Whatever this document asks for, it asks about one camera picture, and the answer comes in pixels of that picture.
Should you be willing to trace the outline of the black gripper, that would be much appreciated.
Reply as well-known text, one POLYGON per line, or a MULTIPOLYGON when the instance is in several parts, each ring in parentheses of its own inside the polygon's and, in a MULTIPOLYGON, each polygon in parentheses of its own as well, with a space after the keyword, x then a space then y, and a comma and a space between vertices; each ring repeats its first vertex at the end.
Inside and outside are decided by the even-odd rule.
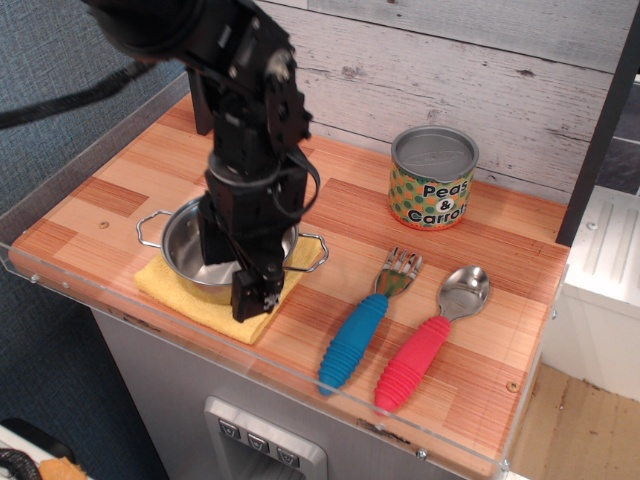
POLYGON ((200 250, 205 265, 239 262, 231 307, 237 322, 271 313, 284 287, 284 233, 304 211, 307 172, 284 169, 271 181, 233 183, 205 173, 198 203, 200 250))

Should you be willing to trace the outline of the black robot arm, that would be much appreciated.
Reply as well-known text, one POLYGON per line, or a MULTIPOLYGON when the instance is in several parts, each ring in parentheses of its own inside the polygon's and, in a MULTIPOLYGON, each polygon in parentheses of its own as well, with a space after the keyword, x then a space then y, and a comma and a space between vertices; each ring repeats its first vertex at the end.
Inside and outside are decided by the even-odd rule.
POLYGON ((93 1, 106 38, 142 62, 190 73, 196 124, 214 147, 198 205, 201 257, 235 261, 232 312, 270 312, 284 287, 283 235, 311 207, 319 173, 300 149, 311 114, 288 33, 251 1, 93 1))

